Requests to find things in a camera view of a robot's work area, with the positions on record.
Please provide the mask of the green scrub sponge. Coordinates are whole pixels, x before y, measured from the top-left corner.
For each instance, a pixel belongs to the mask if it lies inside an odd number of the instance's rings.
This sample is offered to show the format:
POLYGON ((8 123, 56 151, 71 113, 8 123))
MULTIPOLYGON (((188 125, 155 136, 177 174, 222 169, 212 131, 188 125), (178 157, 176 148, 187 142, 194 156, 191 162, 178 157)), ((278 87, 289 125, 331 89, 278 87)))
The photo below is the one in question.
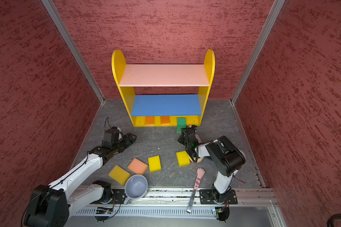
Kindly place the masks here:
POLYGON ((187 118, 185 117, 179 117, 177 118, 177 133, 181 133, 182 132, 182 128, 186 128, 187 127, 187 118))

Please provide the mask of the orange sponge yellow base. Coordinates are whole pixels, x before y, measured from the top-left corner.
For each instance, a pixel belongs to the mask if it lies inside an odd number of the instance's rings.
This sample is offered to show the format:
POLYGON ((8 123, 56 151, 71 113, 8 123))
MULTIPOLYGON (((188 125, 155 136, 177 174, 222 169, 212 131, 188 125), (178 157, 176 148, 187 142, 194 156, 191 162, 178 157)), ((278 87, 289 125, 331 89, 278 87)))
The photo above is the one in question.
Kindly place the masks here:
POLYGON ((160 116, 161 125, 170 125, 170 117, 169 116, 160 116))
POLYGON ((153 126, 155 124, 154 116, 146 116, 145 117, 145 126, 153 126))

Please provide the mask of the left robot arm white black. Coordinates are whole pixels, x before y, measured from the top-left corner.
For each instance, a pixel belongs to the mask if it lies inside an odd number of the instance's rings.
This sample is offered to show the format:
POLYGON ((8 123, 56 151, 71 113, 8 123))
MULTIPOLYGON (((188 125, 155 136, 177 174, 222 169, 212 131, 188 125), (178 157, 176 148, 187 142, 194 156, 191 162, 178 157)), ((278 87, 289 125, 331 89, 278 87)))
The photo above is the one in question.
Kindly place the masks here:
POLYGON ((88 151, 81 163, 49 185, 39 185, 33 190, 21 226, 63 227, 72 215, 95 201, 114 206, 116 197, 110 183, 97 180, 79 193, 75 190, 114 155, 135 143, 136 138, 118 129, 106 131, 102 144, 88 151))

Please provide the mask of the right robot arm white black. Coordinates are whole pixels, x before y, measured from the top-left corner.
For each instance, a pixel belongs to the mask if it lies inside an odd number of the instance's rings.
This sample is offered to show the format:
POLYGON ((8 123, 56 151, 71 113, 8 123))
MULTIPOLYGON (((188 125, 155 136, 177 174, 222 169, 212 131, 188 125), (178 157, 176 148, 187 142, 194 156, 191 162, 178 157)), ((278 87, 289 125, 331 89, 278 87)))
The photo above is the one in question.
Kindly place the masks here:
POLYGON ((196 134, 197 127, 181 128, 178 142, 185 146, 188 158, 198 163, 207 158, 216 165, 217 178, 212 184, 213 200, 220 202, 231 190, 231 182, 237 172, 246 163, 244 154, 225 136, 206 143, 199 141, 196 134))

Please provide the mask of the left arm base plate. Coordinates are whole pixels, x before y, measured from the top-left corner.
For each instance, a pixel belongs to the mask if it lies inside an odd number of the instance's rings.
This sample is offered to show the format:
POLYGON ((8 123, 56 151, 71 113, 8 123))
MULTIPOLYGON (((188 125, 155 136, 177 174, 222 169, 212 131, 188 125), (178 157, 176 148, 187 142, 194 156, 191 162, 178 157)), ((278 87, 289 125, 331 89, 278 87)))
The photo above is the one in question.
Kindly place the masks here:
POLYGON ((126 198, 124 189, 104 189, 101 204, 124 204, 126 198))

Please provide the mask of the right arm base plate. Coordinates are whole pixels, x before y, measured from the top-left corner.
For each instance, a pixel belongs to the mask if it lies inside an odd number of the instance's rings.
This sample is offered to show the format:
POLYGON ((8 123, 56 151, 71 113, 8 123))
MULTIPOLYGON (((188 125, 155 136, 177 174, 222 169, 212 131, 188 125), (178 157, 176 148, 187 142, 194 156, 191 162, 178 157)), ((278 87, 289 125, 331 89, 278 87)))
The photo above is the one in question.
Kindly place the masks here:
POLYGON ((199 190, 201 204, 219 204, 219 205, 236 205, 238 204, 235 190, 229 189, 224 194, 220 194, 217 190, 201 189, 199 190))

